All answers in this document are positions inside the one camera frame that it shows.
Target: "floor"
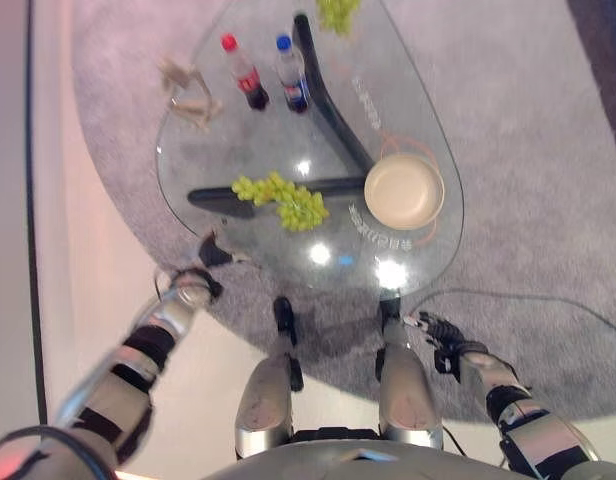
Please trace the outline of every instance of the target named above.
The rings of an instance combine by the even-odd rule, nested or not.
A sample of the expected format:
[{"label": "floor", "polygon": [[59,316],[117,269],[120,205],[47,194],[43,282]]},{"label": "floor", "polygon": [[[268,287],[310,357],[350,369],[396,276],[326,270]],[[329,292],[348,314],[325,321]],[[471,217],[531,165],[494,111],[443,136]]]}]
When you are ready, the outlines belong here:
[{"label": "floor", "polygon": [[[56,53],[44,62],[40,80],[45,78],[56,95],[40,105],[38,114],[58,115],[60,126],[53,134],[54,144],[44,147],[59,155],[44,157],[45,172],[37,177],[51,412],[70,385],[115,346],[154,294],[154,262],[106,195],[82,137],[71,83],[70,7],[69,0],[53,0],[39,12],[39,21],[46,22],[41,29],[46,29],[46,41]],[[123,469],[151,478],[192,479],[231,464],[234,414],[248,375],[261,358],[261,351],[208,314],[199,314],[154,391],[156,415],[150,436]],[[293,402],[296,428],[377,423],[375,404],[311,378]],[[494,427],[457,422],[447,426],[469,456],[490,463],[501,459]],[[616,417],[578,426],[602,458],[616,462]]]}]

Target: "bottle cap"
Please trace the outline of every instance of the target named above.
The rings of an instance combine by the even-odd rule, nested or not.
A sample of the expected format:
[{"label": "bottle cap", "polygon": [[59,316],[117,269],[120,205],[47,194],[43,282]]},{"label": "bottle cap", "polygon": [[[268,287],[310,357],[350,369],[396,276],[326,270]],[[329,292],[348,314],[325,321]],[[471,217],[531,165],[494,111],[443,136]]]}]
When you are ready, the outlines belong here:
[{"label": "bottle cap", "polygon": [[279,51],[284,51],[290,49],[292,42],[290,41],[290,37],[285,33],[282,33],[277,37],[277,49]]},{"label": "bottle cap", "polygon": [[237,49],[237,40],[232,34],[227,33],[221,37],[221,46],[227,52],[232,52]]}]

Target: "green grapes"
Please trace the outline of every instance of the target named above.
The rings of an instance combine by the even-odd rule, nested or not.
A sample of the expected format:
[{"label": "green grapes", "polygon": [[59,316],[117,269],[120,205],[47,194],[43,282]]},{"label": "green grapes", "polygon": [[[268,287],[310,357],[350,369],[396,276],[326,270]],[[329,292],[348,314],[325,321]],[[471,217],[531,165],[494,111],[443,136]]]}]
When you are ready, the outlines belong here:
[{"label": "green grapes", "polygon": [[232,184],[232,191],[239,200],[252,201],[257,207],[277,202],[281,226],[293,232],[312,230],[330,216],[321,193],[310,193],[306,187],[297,188],[277,172],[256,181],[241,176]]},{"label": "green grapes", "polygon": [[321,28],[334,30],[337,35],[348,35],[352,13],[360,3],[361,0],[317,0]]}]

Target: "glass tabletop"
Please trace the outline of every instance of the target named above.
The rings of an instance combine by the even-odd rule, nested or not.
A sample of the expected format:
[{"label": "glass tabletop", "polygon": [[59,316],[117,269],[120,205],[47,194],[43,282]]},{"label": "glass tabletop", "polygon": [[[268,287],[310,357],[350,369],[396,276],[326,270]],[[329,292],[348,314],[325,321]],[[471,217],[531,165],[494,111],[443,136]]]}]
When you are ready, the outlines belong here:
[{"label": "glass tabletop", "polygon": [[[234,1],[226,7],[194,58],[223,112],[208,132],[166,114],[156,149],[163,195],[190,230],[200,236],[211,228],[222,230],[232,247],[281,280],[330,291],[361,287],[385,296],[411,293],[437,278],[459,245],[463,194],[454,160],[384,5],[362,0],[344,37],[320,30],[316,9],[314,0]],[[292,33],[297,12],[308,17],[328,98],[362,154],[342,139],[332,116],[315,101],[303,114],[286,106],[273,69],[275,38]],[[270,96],[264,111],[248,107],[230,76],[220,42],[227,32],[259,71]],[[199,96],[192,84],[175,92],[177,101]],[[188,200],[191,191],[229,187],[241,175],[265,178],[274,170],[296,182],[361,178],[363,183],[374,162],[393,153],[422,156],[443,178],[441,211],[422,228],[382,225],[366,206],[363,185],[324,195],[330,217],[308,232],[283,229],[274,205],[243,215],[235,198],[204,208]]]}]

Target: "black cable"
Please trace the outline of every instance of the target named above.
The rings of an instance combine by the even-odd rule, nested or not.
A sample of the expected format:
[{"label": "black cable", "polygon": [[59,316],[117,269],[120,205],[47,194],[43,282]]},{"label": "black cable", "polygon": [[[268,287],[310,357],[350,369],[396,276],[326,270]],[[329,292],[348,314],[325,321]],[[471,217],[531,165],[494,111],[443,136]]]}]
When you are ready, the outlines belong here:
[{"label": "black cable", "polygon": [[41,313],[39,306],[39,277],[37,273],[37,244],[35,234],[34,171],[33,171],[33,36],[34,0],[26,5],[26,71],[25,71],[25,172],[26,172],[26,226],[28,235],[28,272],[30,285],[30,319],[32,329],[32,350],[35,368],[35,389],[37,392],[37,414],[39,423],[48,423],[46,384],[44,378],[44,356],[41,341]]},{"label": "black cable", "polygon": [[446,426],[443,426],[444,432],[446,432],[448,434],[448,436],[450,437],[450,440],[452,440],[452,443],[455,444],[455,447],[457,447],[457,450],[459,450],[459,453],[461,453],[464,457],[467,457],[468,455],[466,455],[466,452],[464,452],[464,449],[461,448],[461,445],[459,445],[459,442],[457,441],[457,439],[455,438],[455,436],[450,432],[450,430],[448,430],[448,428],[446,428]]},{"label": "black cable", "polygon": [[511,299],[511,300],[565,303],[565,304],[580,308],[581,310],[592,315],[594,318],[599,320],[601,323],[606,325],[608,328],[616,332],[616,325],[612,323],[610,320],[608,320],[606,317],[604,317],[602,314],[595,312],[592,308],[588,307],[587,305],[584,305],[583,303],[577,302],[575,300],[571,300],[566,297],[559,297],[559,296],[554,296],[554,295],[523,294],[523,293],[503,293],[503,292],[493,292],[489,290],[475,290],[472,288],[462,288],[462,287],[445,288],[442,290],[434,291],[426,295],[424,298],[419,300],[419,302],[417,302],[417,304],[411,310],[410,316],[413,316],[415,312],[419,310],[419,308],[424,303],[428,302],[429,300],[432,300],[433,298],[439,297],[441,295],[449,295],[453,293],[467,294],[467,295],[479,295],[483,297],[493,297],[493,298],[505,298],[505,299]]},{"label": "black cable", "polygon": [[0,448],[4,444],[17,440],[18,438],[31,437],[33,435],[50,437],[68,447],[86,464],[97,480],[118,480],[117,475],[108,468],[106,462],[104,462],[99,454],[92,448],[69,433],[49,425],[36,425],[34,427],[26,427],[10,432],[0,439]]}]

